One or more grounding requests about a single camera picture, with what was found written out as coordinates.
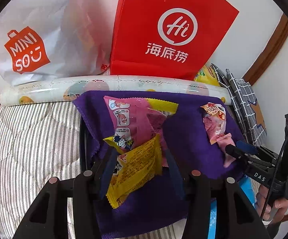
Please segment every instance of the yellow package behind roll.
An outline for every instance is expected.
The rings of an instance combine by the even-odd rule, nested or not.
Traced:
[[[220,84],[216,78],[215,72],[211,67],[203,66],[194,78],[195,82],[203,82],[206,84],[219,86]]]
[[[128,194],[142,187],[155,175],[162,174],[159,135],[117,157],[106,194],[113,208],[119,207]]]

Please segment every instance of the bag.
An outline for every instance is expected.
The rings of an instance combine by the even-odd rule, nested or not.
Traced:
[[[226,0],[119,0],[111,74],[193,80],[237,14]]]
[[[93,39],[96,15],[88,6],[87,0],[11,0],[0,13],[2,78],[15,86],[104,71],[108,58]]]

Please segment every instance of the rolled plastic sheet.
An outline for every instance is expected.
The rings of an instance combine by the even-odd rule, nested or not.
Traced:
[[[226,88],[201,82],[164,77],[100,75],[59,78],[7,88],[0,94],[2,106],[73,101],[86,91],[157,91],[189,93],[220,98],[231,105]]]

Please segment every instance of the red shopping bag logo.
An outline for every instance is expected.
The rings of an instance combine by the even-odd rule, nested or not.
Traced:
[[[19,33],[11,30],[8,37],[10,40],[5,44],[5,48],[12,58],[14,72],[32,72],[50,63],[43,40],[31,28],[25,27]]]
[[[237,15],[226,0],[119,0],[111,74],[193,80]]]

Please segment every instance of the purple towel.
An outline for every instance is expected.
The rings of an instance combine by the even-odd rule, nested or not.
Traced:
[[[115,98],[146,97],[178,103],[175,115],[163,124],[164,138],[170,151],[184,161],[191,170],[197,169],[209,178],[232,176],[242,178],[240,167],[234,162],[224,168],[224,154],[217,144],[210,145],[202,121],[203,109],[208,102],[222,104],[214,97],[192,94],[143,92],[143,91],[88,91],[73,103],[81,113],[91,138],[88,141],[88,161],[99,154],[102,157],[108,145],[103,138],[113,136],[114,128],[103,97]],[[234,141],[244,140],[238,125],[227,113],[226,133]],[[132,192],[117,209],[112,209],[107,200],[96,204],[98,224],[102,238],[121,238],[147,233],[170,225],[187,215],[188,204],[175,195],[169,171],[154,177],[142,188]]]

